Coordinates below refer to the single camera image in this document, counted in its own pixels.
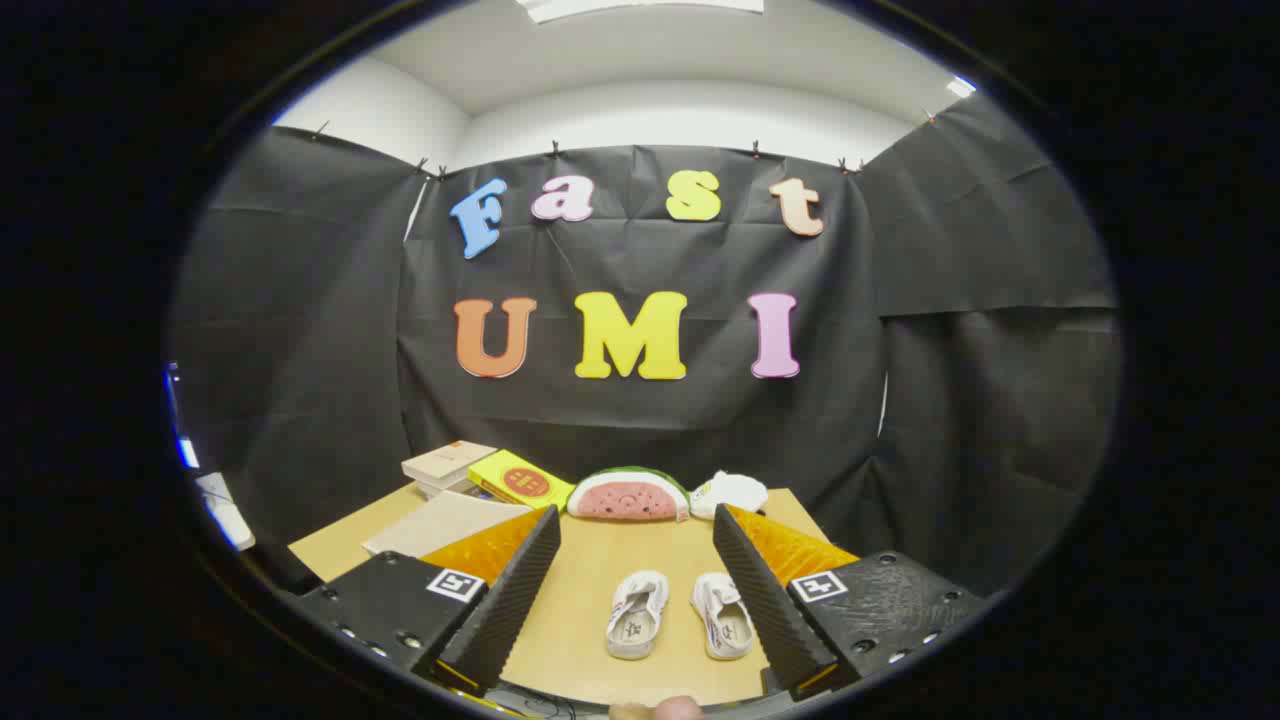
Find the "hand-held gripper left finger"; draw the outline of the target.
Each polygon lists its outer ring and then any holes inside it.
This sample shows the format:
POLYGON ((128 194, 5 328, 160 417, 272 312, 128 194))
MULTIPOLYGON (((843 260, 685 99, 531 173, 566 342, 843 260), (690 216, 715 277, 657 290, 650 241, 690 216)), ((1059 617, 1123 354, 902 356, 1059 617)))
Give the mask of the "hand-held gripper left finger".
POLYGON ((481 697, 500 679, 559 546, 559 510, 530 511, 422 557, 375 553, 294 606, 384 664, 481 697))

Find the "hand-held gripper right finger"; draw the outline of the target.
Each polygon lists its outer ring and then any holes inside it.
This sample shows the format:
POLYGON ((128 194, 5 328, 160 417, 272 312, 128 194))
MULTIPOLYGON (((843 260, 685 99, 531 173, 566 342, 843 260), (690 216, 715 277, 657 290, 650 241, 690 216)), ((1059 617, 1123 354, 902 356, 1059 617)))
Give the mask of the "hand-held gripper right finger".
POLYGON ((764 651, 767 691, 794 700, 882 674, 986 606, 905 553, 858 557, 728 503, 716 507, 713 543, 764 651))

